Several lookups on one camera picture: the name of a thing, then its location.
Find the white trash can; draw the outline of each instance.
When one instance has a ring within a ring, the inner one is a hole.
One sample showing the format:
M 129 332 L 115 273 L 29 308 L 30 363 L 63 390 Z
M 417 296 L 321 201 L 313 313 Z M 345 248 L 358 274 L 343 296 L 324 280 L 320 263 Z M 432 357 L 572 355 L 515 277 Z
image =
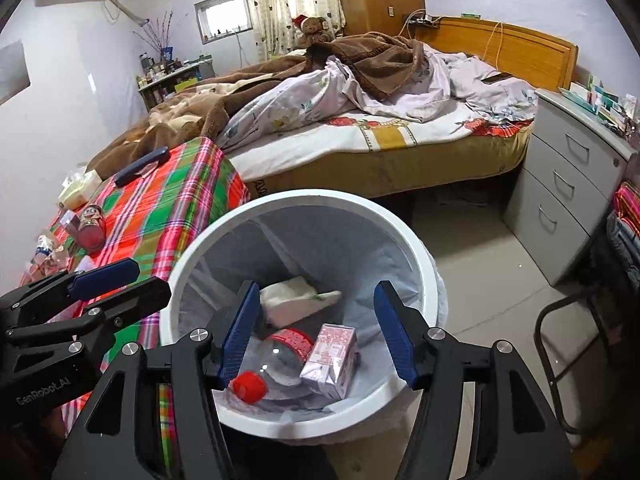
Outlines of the white trash can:
M 327 406 L 249 406 L 215 392 L 218 418 L 235 430 L 292 444 L 332 444 L 385 431 L 417 394 L 398 378 L 373 311 L 373 291 L 389 280 L 430 326 L 447 316 L 444 284 L 431 255 L 398 217 L 364 198 L 305 189 L 269 195 L 229 212 L 187 248 L 160 313 L 172 344 L 236 302 L 244 280 L 260 288 L 305 276 L 319 292 L 340 290 L 338 322 L 356 328 L 360 364 L 344 400 Z M 257 344 L 252 337 L 247 352 Z

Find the pringles can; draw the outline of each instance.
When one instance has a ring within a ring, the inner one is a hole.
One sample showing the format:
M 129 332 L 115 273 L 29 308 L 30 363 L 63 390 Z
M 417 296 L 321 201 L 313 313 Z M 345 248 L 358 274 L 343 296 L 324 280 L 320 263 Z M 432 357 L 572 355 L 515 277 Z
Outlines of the pringles can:
M 89 204 L 80 215 L 76 241 L 91 254 L 102 250 L 106 239 L 106 225 L 102 208 L 97 204 Z

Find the santa hat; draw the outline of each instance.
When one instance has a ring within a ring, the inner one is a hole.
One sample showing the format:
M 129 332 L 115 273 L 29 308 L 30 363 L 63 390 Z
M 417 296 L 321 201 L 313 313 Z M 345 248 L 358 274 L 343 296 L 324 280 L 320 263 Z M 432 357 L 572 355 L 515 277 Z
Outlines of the santa hat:
M 291 20 L 297 28 L 300 28 L 302 26 L 302 22 L 304 22 L 306 20 L 306 16 L 304 14 L 300 14 L 298 17 L 294 18 L 293 20 Z

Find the chair leg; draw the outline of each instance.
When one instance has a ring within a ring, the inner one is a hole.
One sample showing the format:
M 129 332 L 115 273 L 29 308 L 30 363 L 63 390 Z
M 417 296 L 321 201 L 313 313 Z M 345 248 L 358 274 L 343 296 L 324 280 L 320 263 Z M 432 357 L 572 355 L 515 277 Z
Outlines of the chair leg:
M 598 341 L 601 341 L 604 345 L 605 352 L 607 355 L 607 363 L 610 364 L 610 354 L 609 354 L 609 340 L 607 338 L 607 333 L 602 324 L 602 320 L 598 315 L 596 307 L 591 300 L 592 296 L 599 290 L 599 285 L 591 285 L 585 288 L 584 290 L 564 298 L 564 300 L 556 301 L 555 303 L 551 303 L 547 305 L 536 319 L 536 327 L 533 333 L 533 340 L 536 345 L 536 350 L 538 351 L 538 355 L 540 356 L 540 361 L 542 362 L 542 368 L 545 371 L 546 381 L 549 385 L 549 389 L 551 390 L 551 400 L 553 402 L 554 411 L 556 412 L 556 418 L 558 419 L 558 423 L 563 431 L 569 434 L 585 434 L 590 433 L 602 423 L 602 420 L 599 420 L 596 424 L 593 424 L 584 428 L 574 428 L 571 424 L 569 424 L 564 418 L 564 410 L 562 408 L 562 400 L 560 398 L 560 391 L 558 390 L 558 382 L 564 378 L 567 372 L 588 352 L 588 350 Z M 598 329 L 598 335 L 587 345 L 587 347 L 582 350 L 558 375 L 555 375 L 553 372 L 553 368 L 551 367 L 551 362 L 549 360 L 549 356 L 546 352 L 546 348 L 542 343 L 542 322 L 548 314 L 556 310 L 560 310 L 566 306 L 575 303 L 576 301 L 587 300 L 587 308 L 589 309 L 591 316 L 593 317 L 593 321 L 596 323 L 596 327 Z

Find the tiled floor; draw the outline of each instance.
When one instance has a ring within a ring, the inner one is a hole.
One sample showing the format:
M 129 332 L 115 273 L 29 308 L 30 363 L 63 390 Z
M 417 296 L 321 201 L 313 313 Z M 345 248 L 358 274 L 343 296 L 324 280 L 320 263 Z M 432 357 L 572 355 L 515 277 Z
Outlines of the tiled floor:
M 446 329 L 459 340 L 490 346 L 509 340 L 550 401 L 542 364 L 533 343 L 540 310 L 576 290 L 552 288 L 519 241 L 491 207 L 437 205 L 418 197 L 413 228 L 436 259 L 447 286 Z M 596 333 L 588 311 L 574 304 L 546 318 L 543 335 L 557 370 Z M 608 395 L 604 352 L 593 346 L 581 366 L 559 383 L 569 423 L 591 420 Z M 474 387 L 465 385 L 458 446 L 451 478 L 464 476 L 472 429 Z M 348 444 L 327 446 L 340 480 L 392 480 L 414 422 L 414 404 L 397 428 Z

